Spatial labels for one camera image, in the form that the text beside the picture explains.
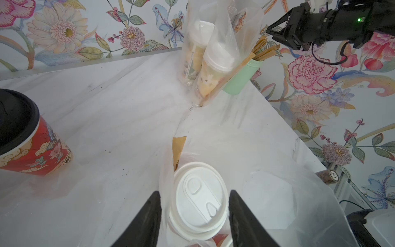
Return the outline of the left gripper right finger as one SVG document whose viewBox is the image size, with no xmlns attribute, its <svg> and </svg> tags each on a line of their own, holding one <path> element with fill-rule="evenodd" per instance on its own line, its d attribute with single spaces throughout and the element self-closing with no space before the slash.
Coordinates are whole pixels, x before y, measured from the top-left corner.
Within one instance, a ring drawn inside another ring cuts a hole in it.
<svg viewBox="0 0 395 247">
<path fill-rule="evenodd" d="M 234 247 L 279 247 L 236 190 L 230 191 L 228 206 Z"/>
</svg>

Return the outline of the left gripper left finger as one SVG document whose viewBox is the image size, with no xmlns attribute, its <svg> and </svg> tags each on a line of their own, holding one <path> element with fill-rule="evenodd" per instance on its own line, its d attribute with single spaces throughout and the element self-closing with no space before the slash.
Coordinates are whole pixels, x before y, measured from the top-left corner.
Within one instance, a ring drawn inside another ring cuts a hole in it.
<svg viewBox="0 0 395 247">
<path fill-rule="evenodd" d="M 159 191 L 154 191 L 112 247 L 156 247 L 161 223 Z"/>
</svg>

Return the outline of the paper straw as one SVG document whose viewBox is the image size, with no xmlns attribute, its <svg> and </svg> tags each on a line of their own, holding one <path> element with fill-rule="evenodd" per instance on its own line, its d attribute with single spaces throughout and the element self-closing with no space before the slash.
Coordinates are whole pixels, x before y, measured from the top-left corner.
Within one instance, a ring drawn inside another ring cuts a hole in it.
<svg viewBox="0 0 395 247">
<path fill-rule="evenodd" d="M 243 62 L 238 65 L 231 73 L 224 76 L 217 86 L 198 104 L 199 107 L 206 106 L 212 99 L 214 99 L 219 92 L 224 88 L 224 86 L 241 70 L 243 69 L 253 58 L 255 54 L 251 52 L 247 58 L 243 60 Z"/>
<path fill-rule="evenodd" d="M 172 139 L 173 171 L 178 169 L 180 157 L 183 152 L 186 139 L 186 136 L 174 137 Z"/>
</svg>

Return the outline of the white lid beige cup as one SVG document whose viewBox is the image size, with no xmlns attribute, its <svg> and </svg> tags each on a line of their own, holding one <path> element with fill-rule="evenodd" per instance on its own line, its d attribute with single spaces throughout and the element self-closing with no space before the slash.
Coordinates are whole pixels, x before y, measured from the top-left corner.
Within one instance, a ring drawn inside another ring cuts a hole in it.
<svg viewBox="0 0 395 247">
<path fill-rule="evenodd" d="M 219 83 L 224 76 L 228 75 L 236 66 L 235 56 L 230 48 L 224 43 L 214 42 L 207 46 L 203 55 L 202 68 L 194 85 L 194 104 L 198 104 Z"/>
</svg>

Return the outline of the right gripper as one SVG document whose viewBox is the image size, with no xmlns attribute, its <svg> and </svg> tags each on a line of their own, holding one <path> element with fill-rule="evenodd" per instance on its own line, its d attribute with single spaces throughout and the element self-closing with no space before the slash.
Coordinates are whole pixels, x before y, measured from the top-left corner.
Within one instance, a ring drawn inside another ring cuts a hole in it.
<svg viewBox="0 0 395 247">
<path fill-rule="evenodd" d="M 310 44 L 330 41 L 349 41 L 361 48 L 374 33 L 395 35 L 395 2 L 339 1 L 335 10 L 312 14 L 309 3 L 302 3 L 270 25 L 266 33 L 293 50 L 308 51 Z"/>
</svg>

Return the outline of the white lid red cup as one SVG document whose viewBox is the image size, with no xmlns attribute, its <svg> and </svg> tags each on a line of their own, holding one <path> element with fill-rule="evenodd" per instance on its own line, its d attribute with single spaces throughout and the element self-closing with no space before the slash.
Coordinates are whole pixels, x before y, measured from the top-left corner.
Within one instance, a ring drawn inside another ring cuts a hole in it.
<svg viewBox="0 0 395 247">
<path fill-rule="evenodd" d="M 228 191 L 221 175 L 203 162 L 190 162 L 174 173 L 169 223 L 186 240 L 208 240 L 228 217 Z"/>
<path fill-rule="evenodd" d="M 228 234 L 217 234 L 209 240 L 192 240 L 186 247 L 233 247 L 233 239 Z"/>
</svg>

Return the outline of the clear plastic carrier bag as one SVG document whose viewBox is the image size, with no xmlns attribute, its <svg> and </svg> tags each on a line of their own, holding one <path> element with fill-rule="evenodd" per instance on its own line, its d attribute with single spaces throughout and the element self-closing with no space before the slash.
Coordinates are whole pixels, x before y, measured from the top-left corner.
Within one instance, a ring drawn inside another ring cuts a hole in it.
<svg viewBox="0 0 395 247">
<path fill-rule="evenodd" d="M 262 28 L 264 1 L 189 1 L 179 81 L 192 103 L 208 105 L 252 50 Z"/>
</svg>

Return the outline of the clear plastic bag pile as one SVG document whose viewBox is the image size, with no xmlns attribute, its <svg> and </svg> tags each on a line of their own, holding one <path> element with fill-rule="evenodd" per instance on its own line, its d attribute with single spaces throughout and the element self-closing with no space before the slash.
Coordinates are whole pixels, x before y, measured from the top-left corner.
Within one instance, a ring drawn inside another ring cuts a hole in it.
<svg viewBox="0 0 395 247">
<path fill-rule="evenodd" d="M 162 217 L 158 245 L 185 247 L 169 223 L 174 184 L 172 139 L 186 136 L 178 169 L 190 162 L 212 166 L 223 178 L 228 203 L 236 190 L 263 228 L 281 247 L 355 247 L 357 241 L 333 191 L 314 171 L 270 145 L 262 136 L 204 116 L 189 107 L 176 115 L 159 177 Z"/>
</svg>

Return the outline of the white lid floral cup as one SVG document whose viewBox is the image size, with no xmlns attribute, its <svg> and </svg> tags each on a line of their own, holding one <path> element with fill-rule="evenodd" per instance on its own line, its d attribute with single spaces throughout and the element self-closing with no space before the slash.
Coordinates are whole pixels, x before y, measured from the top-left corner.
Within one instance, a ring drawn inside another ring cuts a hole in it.
<svg viewBox="0 0 395 247">
<path fill-rule="evenodd" d="M 183 46 L 179 80 L 190 86 L 202 68 L 203 55 L 214 31 L 214 23 L 195 21 L 187 33 L 187 42 Z"/>
</svg>

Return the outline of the white lid red back cup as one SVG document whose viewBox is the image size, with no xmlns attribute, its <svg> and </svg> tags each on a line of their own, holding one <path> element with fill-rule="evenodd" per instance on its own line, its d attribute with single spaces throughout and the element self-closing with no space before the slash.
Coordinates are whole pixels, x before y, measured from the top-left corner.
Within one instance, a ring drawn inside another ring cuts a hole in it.
<svg viewBox="0 0 395 247">
<path fill-rule="evenodd" d="M 228 234 L 217 234 L 209 240 L 192 240 L 186 247 L 233 247 L 233 239 Z"/>
</svg>

